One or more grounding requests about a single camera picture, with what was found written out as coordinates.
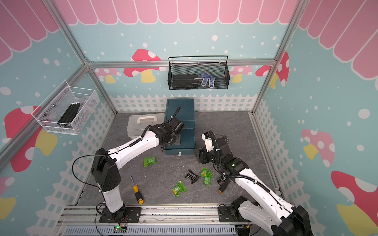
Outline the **teal drawer cabinet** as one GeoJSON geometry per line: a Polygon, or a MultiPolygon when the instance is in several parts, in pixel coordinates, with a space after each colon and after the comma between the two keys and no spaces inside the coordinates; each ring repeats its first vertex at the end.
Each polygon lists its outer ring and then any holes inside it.
{"type": "Polygon", "coordinates": [[[191,155],[195,151],[195,100],[171,98],[167,100],[165,120],[175,130],[174,141],[164,148],[167,155],[191,155]]]}

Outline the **black cookie pack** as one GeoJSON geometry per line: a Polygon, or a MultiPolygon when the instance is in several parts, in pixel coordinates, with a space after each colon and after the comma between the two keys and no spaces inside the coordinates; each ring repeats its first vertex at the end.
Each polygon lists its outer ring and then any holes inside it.
{"type": "Polygon", "coordinates": [[[199,180],[200,176],[196,175],[193,171],[188,170],[188,173],[185,175],[185,178],[189,179],[191,184],[194,184],[199,180]]]}

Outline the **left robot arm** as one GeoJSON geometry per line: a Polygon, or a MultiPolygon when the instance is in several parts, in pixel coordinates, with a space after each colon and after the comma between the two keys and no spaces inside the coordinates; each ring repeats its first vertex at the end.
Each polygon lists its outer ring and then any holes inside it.
{"type": "Polygon", "coordinates": [[[129,161],[152,148],[174,143],[183,127],[181,121],[172,117],[162,124],[147,126],[142,135],[136,139],[110,150],[101,148],[95,153],[91,174],[103,194],[106,209],[110,213],[120,213],[125,208],[119,190],[122,180],[119,170],[129,161]]]}

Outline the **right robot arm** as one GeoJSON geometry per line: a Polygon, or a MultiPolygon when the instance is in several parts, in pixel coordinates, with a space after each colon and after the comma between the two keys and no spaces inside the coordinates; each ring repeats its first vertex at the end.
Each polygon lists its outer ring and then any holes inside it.
{"type": "Polygon", "coordinates": [[[196,154],[202,164],[213,163],[220,174],[222,193],[230,182],[243,188],[257,202],[240,197],[232,203],[235,214],[258,225],[272,236],[311,236],[308,212],[278,196],[264,184],[242,159],[234,157],[226,136],[216,136],[211,130],[202,134],[205,147],[196,154]]]}

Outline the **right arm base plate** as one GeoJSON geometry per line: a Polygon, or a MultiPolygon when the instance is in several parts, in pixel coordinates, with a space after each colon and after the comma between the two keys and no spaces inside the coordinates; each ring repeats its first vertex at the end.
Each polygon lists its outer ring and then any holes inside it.
{"type": "Polygon", "coordinates": [[[241,216],[241,214],[235,207],[226,206],[224,204],[218,205],[218,217],[219,217],[219,222],[249,223],[248,220],[244,219],[241,216]]]}

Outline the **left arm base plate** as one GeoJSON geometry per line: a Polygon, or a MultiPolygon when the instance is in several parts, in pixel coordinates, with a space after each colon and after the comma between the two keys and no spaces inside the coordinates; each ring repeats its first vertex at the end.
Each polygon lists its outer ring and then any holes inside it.
{"type": "Polygon", "coordinates": [[[100,223],[138,223],[141,216],[141,207],[123,206],[115,213],[111,213],[107,207],[102,210],[100,223]]]}

